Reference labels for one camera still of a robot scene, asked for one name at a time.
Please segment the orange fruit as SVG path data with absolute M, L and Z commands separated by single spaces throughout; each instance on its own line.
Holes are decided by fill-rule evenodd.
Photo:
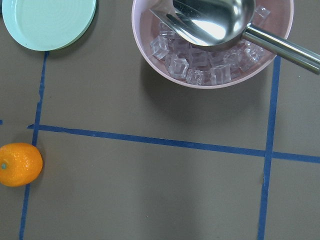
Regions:
M 43 169 L 40 151 L 23 142 L 9 143 L 0 148 L 0 183 L 20 187 L 34 181 Z

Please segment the mint green plate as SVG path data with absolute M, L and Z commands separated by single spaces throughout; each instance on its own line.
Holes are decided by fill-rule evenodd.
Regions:
M 53 51 L 77 41 L 89 28 L 96 0 L 3 0 L 4 25 L 21 46 Z

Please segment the clear plastic ice cubes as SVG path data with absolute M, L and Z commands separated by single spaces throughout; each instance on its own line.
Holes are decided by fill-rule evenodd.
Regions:
M 154 58 L 162 61 L 168 75 L 194 86 L 216 87 L 247 77 L 260 68 L 268 52 L 241 40 L 236 46 L 219 51 L 204 51 L 178 36 L 163 21 L 158 35 L 149 44 Z

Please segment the pink bowl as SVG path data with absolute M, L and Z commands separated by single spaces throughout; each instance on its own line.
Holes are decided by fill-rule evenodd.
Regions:
M 275 54 L 246 40 L 228 50 L 213 53 L 200 50 L 152 14 L 150 9 L 156 3 L 133 2 L 132 30 L 143 58 L 171 82 L 195 89 L 229 87 L 254 77 L 275 58 Z

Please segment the metal ice scoop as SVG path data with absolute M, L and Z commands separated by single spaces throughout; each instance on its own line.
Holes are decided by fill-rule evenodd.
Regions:
M 150 11 L 206 51 L 228 49 L 244 39 L 319 75 L 319 54 L 254 25 L 255 9 L 254 0 L 159 0 Z

